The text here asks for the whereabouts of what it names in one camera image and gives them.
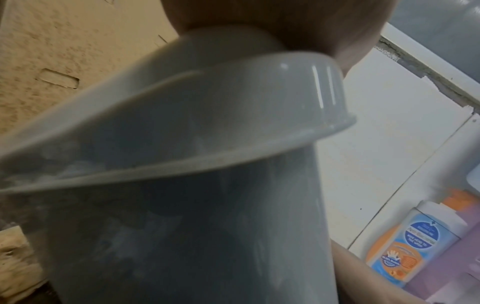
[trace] bucket lip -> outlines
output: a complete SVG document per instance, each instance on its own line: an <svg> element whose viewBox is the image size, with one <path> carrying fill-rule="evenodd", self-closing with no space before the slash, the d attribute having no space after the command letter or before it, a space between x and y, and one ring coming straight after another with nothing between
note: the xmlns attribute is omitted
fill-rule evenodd
<svg viewBox="0 0 480 304"><path fill-rule="evenodd" d="M315 140L343 131L352 126L356 121L357 119L355 116L347 115L342 121L338 121L336 124L324 125L322 128L310 130L305 136L292 134L279 141L265 142L265 144L261 146L236 149L214 155L194 157L136 168L111 170L66 179L34 182L26 185L0 189L0 194L16 194L62 188L105 185L214 171L266 159L277 154L282 154L290 150L314 144Z"/></svg>

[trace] hand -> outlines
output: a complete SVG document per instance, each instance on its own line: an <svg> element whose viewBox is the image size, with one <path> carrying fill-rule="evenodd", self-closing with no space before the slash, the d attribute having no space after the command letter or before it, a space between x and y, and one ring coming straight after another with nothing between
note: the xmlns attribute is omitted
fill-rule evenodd
<svg viewBox="0 0 480 304"><path fill-rule="evenodd" d="M215 25L265 29L292 50L330 55L343 73L375 45L398 0L161 0L179 34Z"/></svg>

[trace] brown speckled surface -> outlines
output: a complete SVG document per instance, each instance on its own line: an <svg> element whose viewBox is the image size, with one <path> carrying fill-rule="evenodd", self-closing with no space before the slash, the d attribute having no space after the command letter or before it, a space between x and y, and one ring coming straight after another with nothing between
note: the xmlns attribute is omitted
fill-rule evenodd
<svg viewBox="0 0 480 304"><path fill-rule="evenodd" d="M0 135L177 36L159 0L0 0ZM49 69L77 89L36 79Z"/></svg>

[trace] bottle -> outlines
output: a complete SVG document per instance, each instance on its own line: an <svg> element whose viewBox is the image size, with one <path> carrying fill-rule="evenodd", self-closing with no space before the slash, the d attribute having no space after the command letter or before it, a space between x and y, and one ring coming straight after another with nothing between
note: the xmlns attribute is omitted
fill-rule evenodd
<svg viewBox="0 0 480 304"><path fill-rule="evenodd" d="M468 228L455 210L422 201L367 264L393 284L404 287L429 261L463 237Z"/></svg>

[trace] white bottle cap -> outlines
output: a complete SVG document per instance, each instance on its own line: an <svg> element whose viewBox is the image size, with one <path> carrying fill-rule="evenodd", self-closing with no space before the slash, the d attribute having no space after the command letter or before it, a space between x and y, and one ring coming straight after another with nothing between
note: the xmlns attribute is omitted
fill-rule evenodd
<svg viewBox="0 0 480 304"><path fill-rule="evenodd" d="M446 205L423 200L416 208L421 213L441 221L446 225L446 229L460 238L470 230L467 222L458 216L455 210Z"/></svg>

